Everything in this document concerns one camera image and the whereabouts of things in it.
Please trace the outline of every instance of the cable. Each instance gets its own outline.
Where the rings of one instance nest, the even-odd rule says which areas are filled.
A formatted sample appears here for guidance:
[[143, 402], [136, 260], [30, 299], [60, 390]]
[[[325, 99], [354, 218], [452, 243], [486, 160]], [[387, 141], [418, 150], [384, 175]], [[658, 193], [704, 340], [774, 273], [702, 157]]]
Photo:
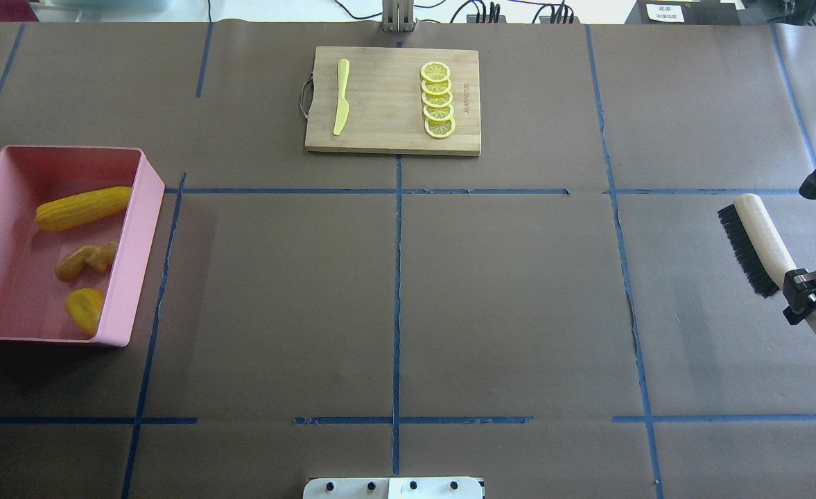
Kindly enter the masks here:
[[[481, 16], [481, 18], [483, 18], [483, 19], [484, 19], [484, 16], [486, 16], [486, 15], [487, 15], [487, 12], [486, 12], [486, 10], [487, 10], [487, 9], [486, 9], [486, 7], [485, 7], [485, 3], [484, 3], [483, 1], [481, 1], [481, 0], [466, 0], [466, 2], [464, 2], [464, 4], [463, 4], [462, 6], [458, 7], [458, 9], [456, 10], [456, 12], [454, 12], [454, 15], [453, 15], [453, 16], [451, 16], [451, 20], [449, 20], [448, 22], [449, 22], [449, 23], [454, 22], [454, 19], [457, 19], [457, 18], [458, 18], [458, 14], [460, 13], [460, 11], [461, 11], [461, 10], [462, 10], [462, 9], [463, 9], [465, 6], [468, 6], [470, 3], [472, 3], [472, 4], [475, 6], [475, 21], [476, 21], [476, 22], [478, 22], [478, 16]], [[479, 10], [478, 10], [478, 4], [479, 4], [479, 3], [481, 3], [481, 8], [483, 9], [483, 10], [481, 10], [481, 11], [479, 11]]]
[[540, 16], [540, 13], [543, 12], [544, 9], [547, 7], [549, 7], [551, 9], [551, 12], [553, 12], [550, 16], [550, 19], [556, 17], [556, 6], [554, 6], [552, 3], [544, 3], [540, 6], [539, 9], [537, 9], [537, 13], [535, 13], [534, 18], [531, 19], [531, 24], [537, 22], [537, 17]]
[[432, 6], [414, 6], [414, 9], [432, 9], [433, 7], [438, 7], [440, 4], [445, 3], [448, 0], [441, 0], [439, 3], [434, 3]]
[[534, 19], [531, 19], [531, 24], [537, 22], [537, 18], [540, 17], [540, 13], [544, 11], [545, 8], [550, 8], [550, 24], [573, 24], [573, 19], [575, 19], [575, 13], [573, 13], [573, 9], [565, 0], [562, 0], [556, 9], [556, 4], [554, 3], [541, 3], [539, 4], [540, 8], [537, 9], [537, 13], [534, 14]]
[[351, 18], [355, 19], [355, 20], [366, 20], [366, 19], [373, 19], [373, 18], [376, 18], [376, 16], [382, 16], [382, 15], [383, 15], [383, 13], [382, 13], [382, 12], [377, 12], [376, 14], [370, 14], [370, 16], [363, 16], [363, 17], [359, 17], [359, 16], [356, 16], [354, 13], [351, 13], [351, 12], [349, 11], [349, 9], [347, 9], [347, 7], [346, 7], [346, 6], [344, 6], [344, 4], [343, 4], [343, 3], [339, 3], [339, 2], [338, 2], [338, 0], [333, 0], [333, 2], [334, 2], [334, 3], [337, 3], [337, 4], [338, 4], [338, 6], [340, 6], [340, 8], [341, 8], [341, 9], [345, 10], [345, 12], [347, 12], [347, 14], [349, 14], [349, 16], [350, 16]]

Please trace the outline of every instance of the wooden cutting board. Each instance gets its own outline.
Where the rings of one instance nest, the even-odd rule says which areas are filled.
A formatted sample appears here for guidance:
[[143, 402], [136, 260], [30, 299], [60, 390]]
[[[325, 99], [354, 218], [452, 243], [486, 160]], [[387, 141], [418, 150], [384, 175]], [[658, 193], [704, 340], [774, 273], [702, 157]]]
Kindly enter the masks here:
[[[337, 114], [337, 63], [348, 59], [349, 118], [334, 136]], [[451, 69], [455, 132], [433, 139], [424, 129], [420, 67], [431, 60]], [[385, 152], [406, 155], [481, 154], [478, 52], [438, 49], [317, 47], [312, 105], [306, 124], [306, 150]]]

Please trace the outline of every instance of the table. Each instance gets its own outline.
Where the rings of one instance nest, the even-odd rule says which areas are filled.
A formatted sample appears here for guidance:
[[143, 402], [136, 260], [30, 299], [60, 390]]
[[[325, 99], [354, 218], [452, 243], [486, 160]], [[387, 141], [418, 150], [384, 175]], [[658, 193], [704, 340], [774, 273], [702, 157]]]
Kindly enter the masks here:
[[[480, 51], [479, 158], [303, 151], [318, 45]], [[0, 146], [167, 190], [128, 347], [0, 344], [0, 497], [816, 496], [816, 337], [716, 211], [816, 265], [816, 28], [0, 24]]]

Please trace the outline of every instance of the cutting board handle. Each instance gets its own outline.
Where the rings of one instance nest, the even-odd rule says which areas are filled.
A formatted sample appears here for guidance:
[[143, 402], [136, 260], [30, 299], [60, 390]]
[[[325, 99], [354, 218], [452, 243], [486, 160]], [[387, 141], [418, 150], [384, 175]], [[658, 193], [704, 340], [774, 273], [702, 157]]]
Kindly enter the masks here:
[[312, 107], [312, 101], [310, 99], [309, 105], [304, 108], [304, 102], [306, 102], [306, 88], [309, 87], [312, 91], [315, 91], [315, 83], [312, 81], [312, 73], [309, 73], [309, 79], [303, 83], [303, 90], [300, 91], [300, 113], [303, 113], [303, 118], [307, 121], [309, 120], [309, 108]]

